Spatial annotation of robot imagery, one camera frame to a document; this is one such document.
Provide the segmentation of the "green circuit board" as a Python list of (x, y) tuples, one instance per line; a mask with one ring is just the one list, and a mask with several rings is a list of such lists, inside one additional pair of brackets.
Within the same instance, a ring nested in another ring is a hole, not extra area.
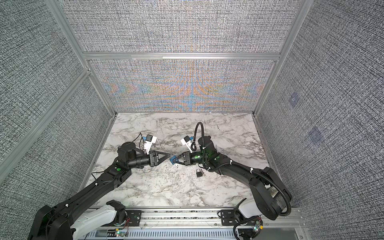
[(117, 238), (123, 238), (123, 239), (125, 239), (125, 238), (127, 238), (128, 237), (128, 229), (116, 229), (116, 231), (115, 231), (115, 235), (116, 235), (116, 237)]
[(255, 221), (252, 227), (252, 233), (254, 235), (258, 235), (262, 230), (263, 230), (263, 223), (261, 221)]

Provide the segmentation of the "green circuit board right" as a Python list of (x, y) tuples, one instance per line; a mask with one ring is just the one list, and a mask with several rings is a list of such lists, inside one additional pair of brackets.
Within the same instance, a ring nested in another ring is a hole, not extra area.
[(254, 235), (258, 235), (262, 230), (263, 230), (263, 223), (261, 221), (255, 221), (252, 227), (252, 233)]

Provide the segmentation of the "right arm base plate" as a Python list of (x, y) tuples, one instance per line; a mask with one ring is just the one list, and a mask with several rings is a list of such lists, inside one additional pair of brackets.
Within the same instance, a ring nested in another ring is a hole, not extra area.
[(223, 226), (234, 226), (246, 219), (239, 211), (233, 209), (219, 210), (217, 214)]

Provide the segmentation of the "black padlock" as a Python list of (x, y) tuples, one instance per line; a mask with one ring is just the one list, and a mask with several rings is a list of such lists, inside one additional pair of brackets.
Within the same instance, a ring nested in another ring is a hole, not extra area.
[(198, 178), (201, 178), (205, 175), (204, 171), (202, 169), (197, 169), (196, 170), (196, 175)]

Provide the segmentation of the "aluminium front rail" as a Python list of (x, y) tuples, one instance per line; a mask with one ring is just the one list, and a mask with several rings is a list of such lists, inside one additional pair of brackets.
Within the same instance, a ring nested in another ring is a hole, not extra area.
[[(223, 226), (217, 212), (230, 207), (131, 207), (126, 210), (141, 210), (138, 227), (103, 227), (114, 217), (108, 206), (93, 207), (85, 211), (77, 224), (90, 226), (92, 231), (75, 240), (235, 240), (252, 239), (254, 221), (235, 226)], [(263, 230), (257, 240), (310, 240), (309, 228), (301, 211), (293, 209), (287, 217), (272, 221), (262, 217)], [(128, 229), (128, 237), (117, 238), (116, 229)]]

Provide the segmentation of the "green circuit board left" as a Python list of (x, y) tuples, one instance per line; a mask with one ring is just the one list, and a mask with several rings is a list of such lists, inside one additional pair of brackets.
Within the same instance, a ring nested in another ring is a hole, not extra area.
[(127, 238), (128, 237), (128, 229), (116, 229), (116, 231), (115, 231), (115, 235), (116, 235), (116, 237), (117, 238), (123, 238), (123, 239), (125, 239), (125, 238)]

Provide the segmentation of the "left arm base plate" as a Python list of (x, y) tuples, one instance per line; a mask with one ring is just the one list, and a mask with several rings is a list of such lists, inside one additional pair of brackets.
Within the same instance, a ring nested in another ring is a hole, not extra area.
[(141, 218), (141, 210), (126, 210), (124, 214), (118, 212), (116, 218), (111, 223), (103, 225), (103, 227), (138, 227)]

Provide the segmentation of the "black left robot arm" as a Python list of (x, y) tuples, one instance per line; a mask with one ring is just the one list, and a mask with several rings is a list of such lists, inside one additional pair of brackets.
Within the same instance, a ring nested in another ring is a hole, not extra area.
[(170, 157), (170, 154), (159, 151), (145, 153), (133, 142), (122, 144), (117, 153), (113, 163), (87, 187), (54, 207), (39, 209), (28, 239), (74, 240), (92, 231), (92, 227), (76, 223), (86, 210), (124, 183), (131, 176), (132, 169), (155, 167)]

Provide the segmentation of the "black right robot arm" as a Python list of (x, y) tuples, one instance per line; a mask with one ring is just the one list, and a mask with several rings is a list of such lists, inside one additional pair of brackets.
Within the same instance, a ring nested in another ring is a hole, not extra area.
[(172, 164), (201, 165), (207, 172), (230, 177), (250, 188), (253, 197), (234, 207), (238, 220), (254, 216), (276, 220), (279, 216), (291, 214), (292, 195), (272, 168), (255, 169), (233, 161), (217, 151), (210, 136), (198, 140), (199, 151), (192, 141), (182, 142), (189, 150), (171, 157)]

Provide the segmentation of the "blue padlock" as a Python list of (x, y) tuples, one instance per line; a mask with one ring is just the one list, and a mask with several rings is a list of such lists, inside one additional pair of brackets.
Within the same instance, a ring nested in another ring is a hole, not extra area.
[(177, 161), (177, 157), (176, 156), (172, 156), (170, 158), (170, 161), (171, 161), (172, 165), (174, 165), (176, 163), (176, 161)]

